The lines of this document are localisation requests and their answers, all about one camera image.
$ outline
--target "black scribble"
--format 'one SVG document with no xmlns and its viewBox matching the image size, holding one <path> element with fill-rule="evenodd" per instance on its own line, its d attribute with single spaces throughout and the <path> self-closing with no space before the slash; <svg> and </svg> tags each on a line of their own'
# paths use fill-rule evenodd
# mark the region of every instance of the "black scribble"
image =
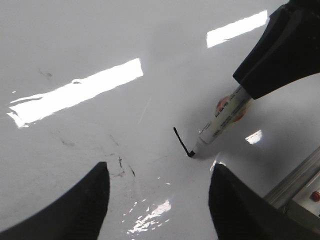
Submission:
<svg viewBox="0 0 320 240">
<path fill-rule="evenodd" d="M 122 168 L 123 170 L 123 167 L 122 167 L 122 159 L 119 157 L 119 164 L 120 164 L 120 168 Z"/>
<path fill-rule="evenodd" d="M 123 170 L 120 173 L 111 173 L 110 176 L 112 177 L 123 177 L 125 175 L 125 171 Z"/>
<path fill-rule="evenodd" d="M 136 176 L 135 171 L 132 169 L 132 167 L 130 165 L 129 165 L 129 168 L 131 169 L 131 172 L 132 172 L 133 176 Z"/>
</svg>

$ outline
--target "marker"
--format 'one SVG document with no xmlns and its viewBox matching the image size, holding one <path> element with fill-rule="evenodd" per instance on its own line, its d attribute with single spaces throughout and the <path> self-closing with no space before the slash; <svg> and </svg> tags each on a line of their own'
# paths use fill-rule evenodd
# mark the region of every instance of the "marker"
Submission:
<svg viewBox="0 0 320 240">
<path fill-rule="evenodd" d="M 247 103 L 252 97 L 246 92 L 246 90 L 240 85 L 225 101 L 219 102 L 217 111 L 214 117 L 204 126 L 200 132 L 195 146 L 192 151 L 189 152 L 179 137 L 177 129 L 173 130 L 177 135 L 182 147 L 184 148 L 188 157 L 193 157 L 199 153 L 205 145 L 212 143 L 226 127 L 239 119 L 239 113 L 243 111 Z"/>
<path fill-rule="evenodd" d="M 260 40 L 233 74 L 239 87 L 200 132 L 193 157 L 237 118 L 250 99 L 259 99 L 298 79 L 320 72 L 320 1 L 289 0 L 270 15 Z"/>
</svg>

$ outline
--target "white surface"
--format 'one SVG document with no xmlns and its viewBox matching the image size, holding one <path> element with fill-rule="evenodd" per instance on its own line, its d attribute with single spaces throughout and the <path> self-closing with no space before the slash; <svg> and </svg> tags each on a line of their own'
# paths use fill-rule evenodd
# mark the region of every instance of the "white surface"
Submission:
<svg viewBox="0 0 320 240">
<path fill-rule="evenodd" d="M 207 204 L 214 160 L 266 194 L 319 146 L 319 75 L 255 100 L 201 159 L 186 156 L 173 127 L 192 148 L 219 99 L 237 87 L 232 74 L 265 25 L 211 48 L 207 33 L 284 3 L 1 1 L 0 230 L 106 161 L 111 193 L 99 239 L 217 239 Z M 29 127 L 7 114 L 12 101 L 134 59 L 143 76 Z M 255 133 L 262 137 L 250 144 Z"/>
</svg>

